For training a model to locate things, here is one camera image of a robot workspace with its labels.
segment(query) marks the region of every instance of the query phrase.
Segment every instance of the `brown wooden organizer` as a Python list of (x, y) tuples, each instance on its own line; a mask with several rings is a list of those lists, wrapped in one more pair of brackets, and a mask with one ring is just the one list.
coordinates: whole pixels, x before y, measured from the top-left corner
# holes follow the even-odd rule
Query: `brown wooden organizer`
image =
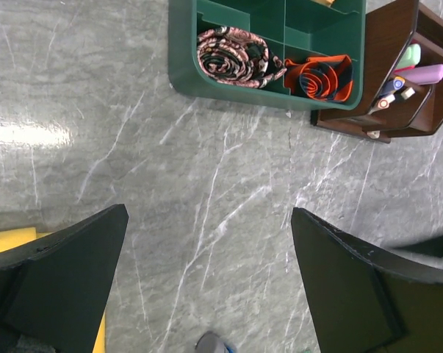
[(406, 80), (416, 93), (388, 109), (368, 114), (383, 85), (411, 43), (422, 48), (419, 65), (443, 64), (443, 20), (418, 0), (396, 0), (367, 14), (363, 96), (353, 110), (311, 112), (315, 126), (369, 138), (380, 131), (382, 142), (391, 138), (433, 135), (443, 123), (443, 80), (419, 86)]

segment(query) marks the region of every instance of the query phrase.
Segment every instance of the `marble floor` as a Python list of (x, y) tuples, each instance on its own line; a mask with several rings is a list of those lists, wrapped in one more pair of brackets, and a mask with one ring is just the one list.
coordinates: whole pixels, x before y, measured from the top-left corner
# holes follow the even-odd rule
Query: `marble floor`
[(188, 353), (207, 329), (318, 352), (292, 208), (381, 245), (442, 231), (443, 127), (383, 145), (180, 96), (167, 27), (168, 0), (0, 0), (0, 229), (126, 205), (109, 353)]

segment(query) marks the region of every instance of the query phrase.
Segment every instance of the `pink item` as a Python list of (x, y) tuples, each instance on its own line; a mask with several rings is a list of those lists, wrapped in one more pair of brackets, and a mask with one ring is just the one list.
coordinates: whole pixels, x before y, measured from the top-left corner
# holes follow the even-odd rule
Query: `pink item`
[(443, 64), (412, 68), (400, 72), (399, 75), (418, 85), (432, 85), (443, 79)]
[(407, 68), (399, 68), (399, 69), (395, 70), (395, 74), (397, 74), (398, 72), (404, 71), (404, 70), (410, 70), (411, 68), (415, 68), (415, 65), (408, 66)]

